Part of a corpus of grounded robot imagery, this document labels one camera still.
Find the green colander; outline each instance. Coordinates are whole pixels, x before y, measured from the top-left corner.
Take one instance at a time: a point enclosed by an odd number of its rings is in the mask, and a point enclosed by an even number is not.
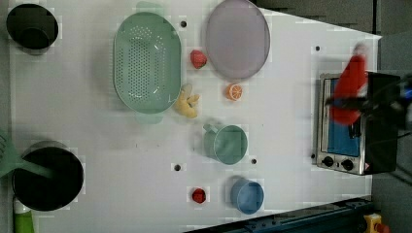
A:
[[[143,123],[159,123],[181,87],[181,41],[157,4],[140,2],[115,38],[115,88]]]

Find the black pot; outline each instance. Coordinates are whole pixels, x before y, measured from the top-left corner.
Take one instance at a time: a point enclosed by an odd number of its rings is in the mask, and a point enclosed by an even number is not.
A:
[[[36,211],[54,211],[72,202],[82,189],[82,163],[64,147],[32,149],[23,159],[53,169],[56,173],[53,179],[47,179],[22,169],[14,171],[13,190],[24,206]]]
[[[7,16],[10,36],[24,48],[42,50],[57,39],[58,24],[51,12],[35,4],[22,4]]]

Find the orange slice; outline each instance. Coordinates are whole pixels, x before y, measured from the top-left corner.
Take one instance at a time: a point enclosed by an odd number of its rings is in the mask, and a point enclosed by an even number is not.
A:
[[[240,84],[230,84],[226,88],[226,98],[229,100],[239,100],[242,96],[242,86]]]

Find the green mug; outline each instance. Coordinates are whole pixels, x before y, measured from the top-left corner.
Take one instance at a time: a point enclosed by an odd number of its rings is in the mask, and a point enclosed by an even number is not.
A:
[[[204,149],[209,157],[232,165],[245,156],[248,138],[245,131],[235,125],[205,124]]]

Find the purple plate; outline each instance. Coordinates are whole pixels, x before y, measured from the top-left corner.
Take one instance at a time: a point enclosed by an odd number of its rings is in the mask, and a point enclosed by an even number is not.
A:
[[[206,50],[213,66],[229,79],[257,73],[270,49],[270,34],[261,11],[247,0],[226,0],[212,12]]]

